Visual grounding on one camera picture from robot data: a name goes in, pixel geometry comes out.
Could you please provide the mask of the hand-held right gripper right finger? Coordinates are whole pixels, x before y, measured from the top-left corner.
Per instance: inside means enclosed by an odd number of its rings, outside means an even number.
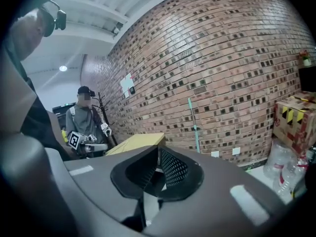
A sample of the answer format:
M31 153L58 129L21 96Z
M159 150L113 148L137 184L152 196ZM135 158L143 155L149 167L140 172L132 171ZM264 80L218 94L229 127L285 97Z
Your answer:
M199 188L166 202L143 234L149 237L277 237L288 204L267 185L220 158L170 146L203 170Z

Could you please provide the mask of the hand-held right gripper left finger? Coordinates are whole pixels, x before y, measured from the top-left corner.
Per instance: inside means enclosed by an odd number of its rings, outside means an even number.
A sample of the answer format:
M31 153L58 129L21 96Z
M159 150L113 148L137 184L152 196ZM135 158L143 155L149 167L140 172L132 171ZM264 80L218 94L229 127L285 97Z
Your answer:
M154 149L145 146L73 161L63 161L56 150L46 149L52 178L71 212L79 237L158 237L124 225L125 219L134 215L138 201L123 197L111 181L111 171L117 164Z

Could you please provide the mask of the teal mop with metal pole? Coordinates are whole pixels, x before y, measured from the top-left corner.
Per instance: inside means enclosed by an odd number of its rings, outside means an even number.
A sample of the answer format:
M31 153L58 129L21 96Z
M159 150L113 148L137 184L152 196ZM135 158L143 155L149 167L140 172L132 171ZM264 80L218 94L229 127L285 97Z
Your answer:
M192 102L191 102L190 98L188 98L188 105L189 105L189 108L190 108L190 111L191 111L192 120L193 120L193 124L194 124L193 128L194 128L194 133L195 133L196 150L197 150L198 153L200 153L198 129L197 129L195 114L194 114L194 110L193 110L193 105L192 105Z

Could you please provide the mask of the person's right forearm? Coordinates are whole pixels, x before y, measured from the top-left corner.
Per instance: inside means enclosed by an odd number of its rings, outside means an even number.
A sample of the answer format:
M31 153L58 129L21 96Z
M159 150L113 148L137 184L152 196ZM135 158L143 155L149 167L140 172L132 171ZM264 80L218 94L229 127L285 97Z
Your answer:
M31 136L27 117L36 98L12 41L5 39L0 48L0 133Z

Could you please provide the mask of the bag of clear plastic bottles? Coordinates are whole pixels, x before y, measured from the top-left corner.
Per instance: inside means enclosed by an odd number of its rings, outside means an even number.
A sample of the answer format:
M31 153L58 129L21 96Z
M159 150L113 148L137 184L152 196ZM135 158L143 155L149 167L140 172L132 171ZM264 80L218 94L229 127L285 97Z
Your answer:
M263 167L264 175L273 181L273 191L284 201L293 198L293 191L308 168L305 156L296 154L277 138L273 138L271 151Z

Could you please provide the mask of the light wooden table top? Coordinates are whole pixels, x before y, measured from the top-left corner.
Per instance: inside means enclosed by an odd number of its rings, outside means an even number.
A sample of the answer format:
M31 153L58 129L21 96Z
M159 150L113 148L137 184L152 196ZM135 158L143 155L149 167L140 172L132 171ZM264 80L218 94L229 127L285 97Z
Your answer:
M144 146L164 145L164 133L135 134L107 152L107 156L115 155Z

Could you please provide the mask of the black coat rack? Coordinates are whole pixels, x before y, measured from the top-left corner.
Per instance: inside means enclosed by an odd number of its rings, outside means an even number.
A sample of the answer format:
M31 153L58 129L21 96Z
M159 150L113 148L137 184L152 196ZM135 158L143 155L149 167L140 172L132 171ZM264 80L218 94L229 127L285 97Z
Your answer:
M100 94L100 92L97 92L97 95L98 95L97 97L96 96L92 97L94 100L98 101L98 106L94 105L94 107L98 108L101 111L102 118L103 118L104 122L106 122L107 125L111 126L114 123L112 123L112 124L109 123L109 120L108 120L107 115L106 115L107 109L105 109L105 106L110 103L110 100L104 105L103 99L105 98L105 96L102 96ZM109 140L111 140L112 147L117 146L118 145L117 140L115 139L115 137L112 133L111 133L110 137L111 137L111 139L109 139Z

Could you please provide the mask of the cardboard box with striped tape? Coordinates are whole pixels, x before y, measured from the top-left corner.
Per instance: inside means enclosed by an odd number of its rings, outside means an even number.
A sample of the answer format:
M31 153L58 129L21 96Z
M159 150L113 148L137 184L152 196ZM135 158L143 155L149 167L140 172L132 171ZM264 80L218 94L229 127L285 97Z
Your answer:
M316 143L316 92L276 102L273 134L296 155L304 155Z

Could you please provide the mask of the person's black shirt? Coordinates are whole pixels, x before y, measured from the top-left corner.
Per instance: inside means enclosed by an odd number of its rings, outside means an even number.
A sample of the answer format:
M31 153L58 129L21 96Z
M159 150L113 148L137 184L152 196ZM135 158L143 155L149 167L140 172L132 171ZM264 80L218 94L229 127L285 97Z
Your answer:
M46 111L38 95L36 94L33 83L31 79L27 76L27 73L22 64L20 64L19 70L22 78L32 89L36 96L36 99L23 122L21 128L22 133L37 139L45 148L57 150L63 161L69 160L69 155L55 138L48 112Z

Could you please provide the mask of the white paper sheet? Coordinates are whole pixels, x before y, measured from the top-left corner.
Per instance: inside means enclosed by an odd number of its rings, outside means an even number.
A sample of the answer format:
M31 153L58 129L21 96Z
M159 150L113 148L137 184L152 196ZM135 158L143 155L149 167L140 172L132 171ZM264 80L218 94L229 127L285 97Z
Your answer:
M123 94L125 98L130 96L130 89L134 87L133 76L131 73L128 73L121 81L120 85L122 87Z

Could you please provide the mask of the black monitor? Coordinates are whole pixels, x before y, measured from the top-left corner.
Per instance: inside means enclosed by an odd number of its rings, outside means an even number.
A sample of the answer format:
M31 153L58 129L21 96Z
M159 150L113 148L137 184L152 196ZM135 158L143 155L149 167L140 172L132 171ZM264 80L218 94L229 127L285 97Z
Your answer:
M298 71L301 90L316 93L316 66L300 68Z

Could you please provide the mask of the small potted plant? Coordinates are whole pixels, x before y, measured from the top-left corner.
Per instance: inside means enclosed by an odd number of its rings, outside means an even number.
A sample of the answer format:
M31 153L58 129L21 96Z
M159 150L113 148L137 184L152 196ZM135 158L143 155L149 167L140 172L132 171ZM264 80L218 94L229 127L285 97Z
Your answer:
M310 60L310 55L307 50L302 50L299 52L299 57L303 61L303 64L305 67L310 67L312 65L311 60Z

